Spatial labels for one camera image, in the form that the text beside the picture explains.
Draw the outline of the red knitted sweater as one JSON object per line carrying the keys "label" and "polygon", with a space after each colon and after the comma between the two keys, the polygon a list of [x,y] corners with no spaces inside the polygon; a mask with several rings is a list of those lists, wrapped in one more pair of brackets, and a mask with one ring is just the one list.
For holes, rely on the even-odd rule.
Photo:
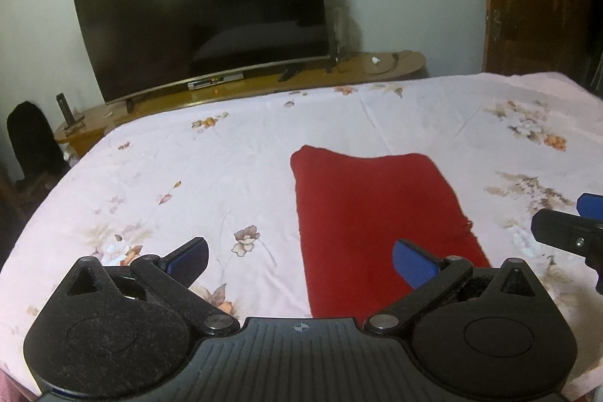
{"label": "red knitted sweater", "polygon": [[399,240],[490,264],[452,187],[423,154],[361,158],[304,146],[290,166],[315,317],[364,321],[407,295],[392,263]]}

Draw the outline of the white floral bed sheet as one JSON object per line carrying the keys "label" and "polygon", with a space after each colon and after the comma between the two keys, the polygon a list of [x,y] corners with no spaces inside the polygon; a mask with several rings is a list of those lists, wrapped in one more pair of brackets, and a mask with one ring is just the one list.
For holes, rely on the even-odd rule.
{"label": "white floral bed sheet", "polygon": [[490,264],[524,259],[577,339],[564,388],[602,383],[602,298],[580,257],[537,243],[533,215],[602,191],[602,103],[558,73],[460,75],[213,103],[122,125],[59,182],[1,271],[1,371],[23,389],[33,321],[72,264],[126,265],[201,236],[193,291],[239,318],[309,317],[290,158],[429,157]]}

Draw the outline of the wooden tv console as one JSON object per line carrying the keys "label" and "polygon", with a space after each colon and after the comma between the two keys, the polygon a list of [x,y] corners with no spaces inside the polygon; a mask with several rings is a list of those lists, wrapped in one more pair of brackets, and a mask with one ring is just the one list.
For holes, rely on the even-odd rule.
{"label": "wooden tv console", "polygon": [[[380,63],[373,64],[373,56],[379,57]],[[66,128],[66,124],[61,124],[54,132],[54,138],[57,143],[72,147],[76,155],[83,156],[113,128],[148,115],[216,101],[281,92],[425,78],[425,64],[425,56],[415,51],[360,53],[340,62],[294,70],[287,79],[282,78],[282,71],[269,68],[241,81],[198,91],[189,91],[186,87],[172,87],[136,96],[127,102],[102,104],[85,110],[80,115],[84,117],[81,124],[73,128]]]}

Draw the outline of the silver set-top box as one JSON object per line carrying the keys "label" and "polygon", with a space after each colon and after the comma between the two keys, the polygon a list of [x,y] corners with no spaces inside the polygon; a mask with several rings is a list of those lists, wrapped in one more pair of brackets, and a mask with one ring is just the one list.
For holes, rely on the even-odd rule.
{"label": "silver set-top box", "polygon": [[221,84],[241,81],[244,78],[242,72],[229,73],[228,75],[214,75],[210,78],[200,78],[196,81],[189,82],[187,88],[189,91],[198,91],[204,88],[209,88]]}

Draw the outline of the black remote on stand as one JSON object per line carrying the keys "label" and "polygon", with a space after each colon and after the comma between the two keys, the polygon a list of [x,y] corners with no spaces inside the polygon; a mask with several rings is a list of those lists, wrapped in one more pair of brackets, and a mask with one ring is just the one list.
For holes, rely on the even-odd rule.
{"label": "black remote on stand", "polygon": [[56,95],[56,102],[66,123],[66,128],[74,127],[75,125],[81,124],[84,121],[83,116],[76,116],[69,107],[69,103],[66,101],[66,96],[63,93]]}

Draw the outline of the black chair back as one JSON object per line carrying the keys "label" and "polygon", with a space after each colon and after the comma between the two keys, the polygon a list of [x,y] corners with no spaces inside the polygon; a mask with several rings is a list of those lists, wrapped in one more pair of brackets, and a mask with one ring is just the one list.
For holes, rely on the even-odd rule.
{"label": "black chair back", "polygon": [[18,104],[7,117],[7,131],[26,179],[44,173],[62,177],[69,169],[46,116],[36,104],[30,101]]}

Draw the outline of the clear glass vase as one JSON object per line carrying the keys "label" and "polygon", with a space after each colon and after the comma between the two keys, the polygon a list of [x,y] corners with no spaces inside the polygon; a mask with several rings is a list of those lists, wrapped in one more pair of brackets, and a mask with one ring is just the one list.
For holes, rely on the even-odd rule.
{"label": "clear glass vase", "polygon": [[333,40],[333,58],[339,61],[346,51],[346,11],[342,7],[333,7],[331,27]]}

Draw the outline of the black curved television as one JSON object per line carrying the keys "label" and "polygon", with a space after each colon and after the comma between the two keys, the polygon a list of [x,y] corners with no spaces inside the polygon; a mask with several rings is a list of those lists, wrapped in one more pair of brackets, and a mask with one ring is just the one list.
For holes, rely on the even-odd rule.
{"label": "black curved television", "polygon": [[102,97],[329,54],[324,0],[73,0]]}

